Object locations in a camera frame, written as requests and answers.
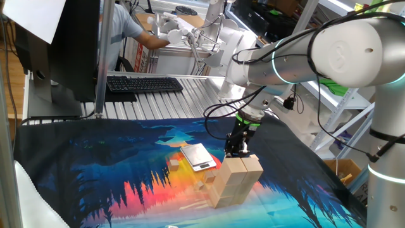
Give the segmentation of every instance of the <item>wooden block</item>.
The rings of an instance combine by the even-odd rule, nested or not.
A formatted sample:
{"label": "wooden block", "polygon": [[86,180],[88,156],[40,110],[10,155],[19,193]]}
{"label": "wooden block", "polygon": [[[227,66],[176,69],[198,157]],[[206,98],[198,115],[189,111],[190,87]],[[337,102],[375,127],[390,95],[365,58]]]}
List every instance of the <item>wooden block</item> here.
{"label": "wooden block", "polygon": [[241,184],[239,185],[238,190],[236,190],[236,193],[234,194],[232,201],[230,202],[229,205],[240,205],[245,202],[247,196],[252,190],[254,183],[248,183],[248,184]]}
{"label": "wooden block", "polygon": [[247,170],[240,158],[226,158],[223,160],[220,173],[225,185],[237,185],[242,183]]}
{"label": "wooden block", "polygon": [[177,171],[178,170],[178,161],[177,160],[170,160],[169,161],[169,170],[170,171]]}
{"label": "wooden block", "polygon": [[255,158],[255,159],[257,159],[257,160],[259,159],[256,155],[250,155],[249,157],[250,157],[250,158]]}
{"label": "wooden block", "polygon": [[199,191],[199,190],[202,190],[203,187],[204,187],[204,183],[201,182],[201,181],[199,181],[199,182],[197,182],[197,184],[194,186],[194,190]]}
{"label": "wooden block", "polygon": [[214,174],[214,177],[216,177],[220,173],[220,170],[212,170],[211,172]]}
{"label": "wooden block", "polygon": [[212,171],[207,171],[204,173],[204,183],[212,183],[214,182],[215,176]]}
{"label": "wooden block", "polygon": [[208,191],[208,196],[215,209],[229,206],[233,199],[233,196],[220,197],[214,186],[211,186],[211,189]]}
{"label": "wooden block", "polygon": [[255,183],[259,180],[263,173],[263,168],[260,165],[259,160],[255,158],[242,158],[242,162],[246,167],[247,174],[242,181],[242,184]]}
{"label": "wooden block", "polygon": [[215,187],[216,192],[220,197],[233,197],[234,194],[236,193],[236,190],[238,190],[239,185],[226,185],[225,181],[222,179],[222,177],[219,175],[218,177],[215,177],[213,187]]}

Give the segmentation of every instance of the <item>stacked wooden blocks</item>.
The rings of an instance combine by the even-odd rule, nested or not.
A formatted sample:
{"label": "stacked wooden blocks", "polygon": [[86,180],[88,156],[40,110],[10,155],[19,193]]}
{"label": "stacked wooden blocks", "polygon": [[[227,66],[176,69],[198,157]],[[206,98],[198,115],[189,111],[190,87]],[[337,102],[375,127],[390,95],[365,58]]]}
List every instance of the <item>stacked wooden blocks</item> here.
{"label": "stacked wooden blocks", "polygon": [[242,204],[263,173],[255,158],[226,158],[209,190],[214,208]]}

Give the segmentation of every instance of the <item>green light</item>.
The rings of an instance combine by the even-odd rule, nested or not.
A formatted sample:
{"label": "green light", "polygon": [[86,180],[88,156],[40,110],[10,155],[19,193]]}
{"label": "green light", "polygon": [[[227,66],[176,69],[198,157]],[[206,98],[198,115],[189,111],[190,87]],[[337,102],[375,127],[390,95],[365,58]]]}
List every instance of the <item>green light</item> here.
{"label": "green light", "polygon": [[[279,42],[276,44],[275,48],[277,48],[277,46],[278,46],[282,41],[283,41],[283,39],[282,39],[281,41],[279,41]],[[278,77],[279,79],[281,79],[283,82],[287,83],[287,84],[293,84],[292,82],[287,82],[286,80],[284,80],[284,79],[280,76],[280,74],[278,74],[278,71],[277,71],[276,66],[275,66],[275,64],[274,64],[274,57],[275,57],[275,55],[276,55],[276,52],[274,51],[274,52],[273,52],[273,56],[271,57],[271,58],[273,59],[273,60],[271,61],[271,63],[273,64],[273,70],[274,70],[274,72],[276,73],[277,77]]]}
{"label": "green light", "polygon": [[404,75],[402,75],[399,79],[397,79],[397,80],[395,80],[395,81],[393,81],[393,82],[390,82],[390,83],[388,83],[388,84],[393,84],[393,83],[399,82],[399,81],[402,80],[404,77],[405,77],[405,73],[404,73]]}
{"label": "green light", "polygon": [[370,165],[368,165],[368,170],[369,170],[372,174],[374,174],[374,175],[376,175],[377,177],[379,177],[379,178],[381,178],[381,179],[384,179],[384,180],[386,180],[386,181],[391,181],[391,182],[395,182],[395,183],[399,183],[399,184],[405,184],[405,179],[399,179],[399,178],[390,177],[390,176],[387,176],[387,175],[384,175],[384,174],[380,174],[379,172],[373,170],[373,169],[370,167]]}

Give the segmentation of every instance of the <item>person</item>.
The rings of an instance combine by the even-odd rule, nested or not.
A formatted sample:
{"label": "person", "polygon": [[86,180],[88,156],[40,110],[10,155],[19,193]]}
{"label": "person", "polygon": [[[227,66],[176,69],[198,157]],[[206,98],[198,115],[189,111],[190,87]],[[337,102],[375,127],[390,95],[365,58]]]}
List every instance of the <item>person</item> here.
{"label": "person", "polygon": [[145,32],[134,22],[129,12],[121,5],[115,4],[113,26],[111,28],[111,45],[108,48],[108,70],[114,70],[120,54],[121,42],[132,37],[149,50],[163,48],[170,43]]}

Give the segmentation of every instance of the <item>robotic arm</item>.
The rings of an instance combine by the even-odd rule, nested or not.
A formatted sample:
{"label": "robotic arm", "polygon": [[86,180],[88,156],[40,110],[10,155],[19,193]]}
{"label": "robotic arm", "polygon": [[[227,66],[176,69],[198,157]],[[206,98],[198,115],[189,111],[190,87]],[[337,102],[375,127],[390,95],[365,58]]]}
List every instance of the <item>robotic arm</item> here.
{"label": "robotic arm", "polygon": [[[225,145],[227,156],[246,156],[247,143],[254,135],[263,110],[274,95],[289,84],[315,80],[309,67],[307,49],[313,33],[302,36],[272,52],[262,61],[246,65],[233,62],[228,81],[247,88],[246,94],[267,86],[238,112],[234,130]],[[405,227],[405,26],[387,18],[354,20],[326,28],[316,36],[311,50],[318,72],[346,87],[376,86],[371,125],[368,180],[367,227]],[[243,51],[239,60],[257,60],[290,37],[254,51]],[[250,127],[236,133],[246,125]],[[388,153],[381,156],[390,145]]]}
{"label": "robotic arm", "polygon": [[[283,94],[289,84],[316,80],[306,56],[312,35],[313,32],[310,32],[284,45],[255,64],[232,62],[227,80],[248,88],[245,94],[252,93],[260,86],[267,86],[239,111],[238,117],[244,123],[235,126],[257,125],[273,97]],[[346,87],[389,84],[401,79],[405,72],[405,42],[401,38],[404,35],[403,24],[386,18],[342,23],[316,36],[312,59],[320,73]],[[293,36],[296,34],[261,49],[242,51],[237,58],[239,61],[259,59]],[[246,137],[241,137],[238,142],[229,142],[225,148],[227,156],[245,156],[248,150],[244,144],[253,134],[247,131]]]}

